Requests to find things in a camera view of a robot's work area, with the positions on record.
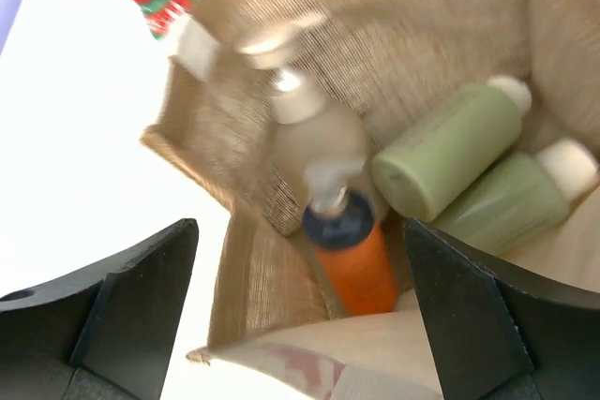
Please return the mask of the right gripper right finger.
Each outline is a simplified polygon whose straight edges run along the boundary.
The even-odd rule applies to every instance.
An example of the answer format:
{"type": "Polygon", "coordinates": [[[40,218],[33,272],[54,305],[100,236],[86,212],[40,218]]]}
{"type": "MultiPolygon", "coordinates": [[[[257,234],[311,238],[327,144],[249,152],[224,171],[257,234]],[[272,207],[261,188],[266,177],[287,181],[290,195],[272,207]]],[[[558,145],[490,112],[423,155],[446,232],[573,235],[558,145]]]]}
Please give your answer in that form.
{"type": "Polygon", "coordinates": [[[598,294],[419,220],[404,241],[444,398],[598,398],[598,294]]]}

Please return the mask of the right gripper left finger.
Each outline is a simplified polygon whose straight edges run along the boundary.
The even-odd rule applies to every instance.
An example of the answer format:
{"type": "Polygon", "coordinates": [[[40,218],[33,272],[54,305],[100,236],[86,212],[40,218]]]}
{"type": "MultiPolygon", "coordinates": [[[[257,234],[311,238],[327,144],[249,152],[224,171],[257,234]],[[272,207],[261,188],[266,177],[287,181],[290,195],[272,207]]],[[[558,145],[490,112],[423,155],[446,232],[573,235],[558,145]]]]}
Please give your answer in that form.
{"type": "Polygon", "coordinates": [[[158,399],[199,240],[181,219],[1,298],[4,399],[158,399]]]}

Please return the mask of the green bottle white cap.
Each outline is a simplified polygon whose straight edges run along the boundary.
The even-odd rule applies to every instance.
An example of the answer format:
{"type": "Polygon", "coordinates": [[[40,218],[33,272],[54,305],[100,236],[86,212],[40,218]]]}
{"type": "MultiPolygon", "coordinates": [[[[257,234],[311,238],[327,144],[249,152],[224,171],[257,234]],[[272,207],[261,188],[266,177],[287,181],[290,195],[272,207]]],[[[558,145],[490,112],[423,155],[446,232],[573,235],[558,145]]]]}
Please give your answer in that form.
{"type": "Polygon", "coordinates": [[[400,215],[435,219],[517,141],[532,103],[513,76],[459,87],[372,158],[375,185],[400,215]]]}
{"type": "Polygon", "coordinates": [[[535,154],[515,152],[469,186],[432,225],[497,256],[562,223],[599,178],[581,143],[561,139],[535,154]]]}

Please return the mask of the orange spray bottle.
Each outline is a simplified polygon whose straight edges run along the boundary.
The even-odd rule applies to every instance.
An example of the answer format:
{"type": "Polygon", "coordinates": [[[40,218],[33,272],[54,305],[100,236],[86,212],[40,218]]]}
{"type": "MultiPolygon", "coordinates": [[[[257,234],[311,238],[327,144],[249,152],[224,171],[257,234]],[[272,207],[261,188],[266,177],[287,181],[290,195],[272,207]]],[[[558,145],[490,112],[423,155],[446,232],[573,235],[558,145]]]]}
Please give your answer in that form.
{"type": "Polygon", "coordinates": [[[302,227],[352,316],[388,313],[399,295],[380,222],[368,196],[349,183],[365,162],[363,157],[315,162],[304,175],[308,204],[302,227]]]}

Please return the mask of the beige pump lotion bottle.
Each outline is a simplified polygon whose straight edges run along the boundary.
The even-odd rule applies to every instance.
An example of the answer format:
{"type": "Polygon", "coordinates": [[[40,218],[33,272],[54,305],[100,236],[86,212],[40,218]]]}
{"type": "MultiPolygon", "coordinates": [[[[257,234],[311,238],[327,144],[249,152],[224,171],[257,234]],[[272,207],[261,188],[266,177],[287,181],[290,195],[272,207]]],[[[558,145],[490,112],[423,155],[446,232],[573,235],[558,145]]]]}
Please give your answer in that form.
{"type": "Polygon", "coordinates": [[[274,154],[281,178],[293,196],[306,201],[304,172],[313,162],[366,156],[370,142],[361,119],[330,97],[307,70],[293,66],[304,49],[299,21],[253,31],[235,49],[251,66],[270,70],[267,99],[275,118],[274,154]]]}

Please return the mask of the brown canvas bag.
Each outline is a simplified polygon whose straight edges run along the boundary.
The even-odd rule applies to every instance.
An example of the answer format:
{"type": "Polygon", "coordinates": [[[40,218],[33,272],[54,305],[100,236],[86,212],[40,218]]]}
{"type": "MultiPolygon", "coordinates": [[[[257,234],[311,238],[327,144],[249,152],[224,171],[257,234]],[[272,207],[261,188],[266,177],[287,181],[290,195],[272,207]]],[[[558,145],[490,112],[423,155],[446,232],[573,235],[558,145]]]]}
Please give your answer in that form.
{"type": "MultiPolygon", "coordinates": [[[[382,232],[399,295],[392,311],[357,318],[302,231],[307,199],[276,166],[272,72],[235,49],[286,21],[306,27],[292,65],[361,119],[370,151],[357,187],[376,195],[372,158],[459,87],[495,75],[526,82],[532,106],[479,177],[561,139],[599,162],[599,0],[197,0],[161,115],[142,134],[231,215],[207,343],[187,353],[192,370],[236,363],[315,399],[446,399],[404,241],[407,220],[435,228],[434,219],[388,205],[382,232]]],[[[562,223],[491,256],[599,296],[599,178],[562,223]]]]}

